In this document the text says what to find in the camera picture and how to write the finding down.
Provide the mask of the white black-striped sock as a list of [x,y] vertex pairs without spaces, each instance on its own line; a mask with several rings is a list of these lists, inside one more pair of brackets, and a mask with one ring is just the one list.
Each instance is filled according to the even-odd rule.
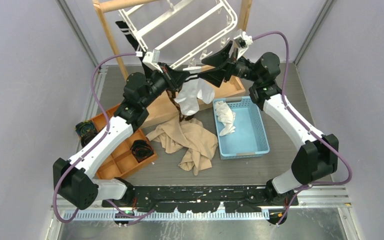
[[199,111],[198,100],[194,99],[192,94],[192,80],[183,83],[181,90],[174,99],[180,107],[180,112],[185,116],[192,116]]
[[210,104],[215,97],[215,90],[204,79],[198,78],[192,80],[192,98],[201,100],[205,104]]

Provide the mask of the white plastic clip hanger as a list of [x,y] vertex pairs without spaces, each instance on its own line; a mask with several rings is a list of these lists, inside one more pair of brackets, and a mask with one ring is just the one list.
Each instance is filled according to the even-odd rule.
[[172,69],[209,55],[236,30],[238,15],[226,0],[158,0],[119,10],[140,50],[159,50]]

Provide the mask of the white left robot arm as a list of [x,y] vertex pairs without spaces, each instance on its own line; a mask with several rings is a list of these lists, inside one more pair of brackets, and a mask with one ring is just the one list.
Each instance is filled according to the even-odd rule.
[[115,200],[121,207],[128,207],[134,197],[127,182],[118,178],[94,179],[95,174],[109,155],[142,126],[149,116],[149,105],[167,90],[178,91],[185,81],[200,72],[199,66],[175,70],[161,63],[150,77],[141,72],[130,74],[122,103],[111,118],[104,116],[106,126],[68,160],[59,158],[54,162],[53,205],[57,196],[61,196],[80,210],[103,200]]

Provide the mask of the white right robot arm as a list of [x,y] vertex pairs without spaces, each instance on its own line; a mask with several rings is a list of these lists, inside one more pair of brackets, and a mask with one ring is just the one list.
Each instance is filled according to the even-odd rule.
[[311,184],[336,172],[339,140],[334,134],[326,135],[314,128],[292,106],[276,83],[281,73],[280,59],[273,52],[265,52],[251,62],[239,55],[239,50],[231,51],[229,41],[221,50],[202,59],[211,69],[198,76],[219,87],[232,76],[249,80],[251,101],[272,117],[297,147],[297,154],[290,169],[266,183],[265,198],[271,205],[279,205],[286,193],[301,186]]

